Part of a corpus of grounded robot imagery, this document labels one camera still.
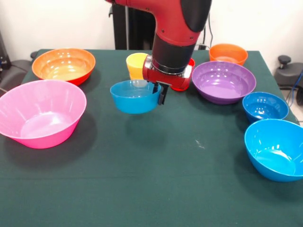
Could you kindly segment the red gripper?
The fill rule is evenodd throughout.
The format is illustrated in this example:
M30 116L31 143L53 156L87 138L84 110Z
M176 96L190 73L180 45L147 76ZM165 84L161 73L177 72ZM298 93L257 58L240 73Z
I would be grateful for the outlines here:
M161 87L158 105L164 105L169 87L172 89L187 89L191 82L192 72L192 58L181 74L168 74L159 71L153 66L151 55L147 55L143 63L143 79L148 82L154 83L152 93L155 94L158 92L158 87Z

